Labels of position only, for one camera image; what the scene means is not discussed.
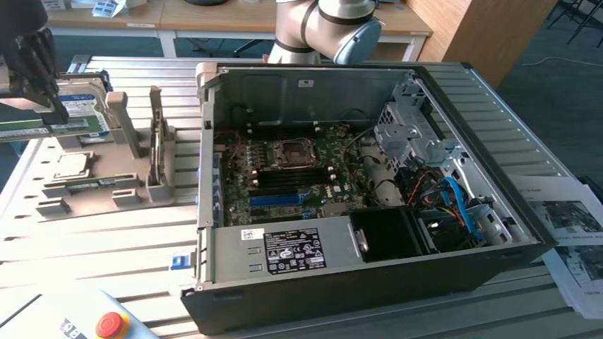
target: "emergency stop button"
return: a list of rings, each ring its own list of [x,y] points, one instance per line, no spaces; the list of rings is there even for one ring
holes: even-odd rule
[[[117,338],[125,329],[126,321],[119,313],[103,315],[97,323],[97,335],[103,339]]]

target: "power supply label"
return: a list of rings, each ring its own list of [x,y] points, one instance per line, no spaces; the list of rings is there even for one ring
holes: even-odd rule
[[[273,275],[327,267],[317,228],[265,233],[265,245]]]

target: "green circuit board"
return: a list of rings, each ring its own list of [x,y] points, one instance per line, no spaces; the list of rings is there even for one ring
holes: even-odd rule
[[[337,178],[327,184],[301,187],[299,192],[306,194],[303,204],[291,206],[251,207],[249,196],[250,190],[255,189],[254,171],[262,168],[275,170],[274,145],[283,141],[254,141],[241,134],[235,136],[234,133],[217,140],[217,149],[223,151],[225,226],[319,218],[323,206],[334,203],[349,210],[366,207],[365,196],[354,184],[354,180],[365,176],[365,171],[359,168],[350,172],[343,159],[345,147],[358,134],[343,134],[339,125],[323,128],[325,131],[311,140],[317,154],[317,163],[313,166],[331,167],[330,175],[334,174]],[[249,156],[249,150],[258,148],[266,152],[263,167],[259,167],[255,159],[258,155],[254,154],[251,158]]]

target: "motherboard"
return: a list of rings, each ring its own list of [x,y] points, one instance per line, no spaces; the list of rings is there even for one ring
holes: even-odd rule
[[[350,155],[358,134],[343,124],[218,131],[225,226],[335,217],[367,207],[358,185],[366,174]]]

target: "slotted aluminum surface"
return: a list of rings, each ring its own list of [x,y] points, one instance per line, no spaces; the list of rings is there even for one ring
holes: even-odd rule
[[[0,319],[35,292],[33,284],[77,278],[114,295],[161,338],[199,339],[195,324],[169,289],[190,272],[167,271],[177,251],[195,246],[195,208],[201,109],[195,66],[202,59],[95,57],[87,71],[107,69],[115,90],[130,95],[135,126],[149,126],[149,90],[162,87],[165,113],[178,129],[178,199],[169,210],[106,215],[83,225],[57,227],[14,219],[38,163],[53,141],[34,141],[0,195]],[[425,64],[508,173],[568,175],[516,115],[472,70],[460,64]],[[223,336],[238,338],[594,338],[603,321],[588,321],[566,302],[542,261],[497,276],[472,293],[438,297],[353,314]]]

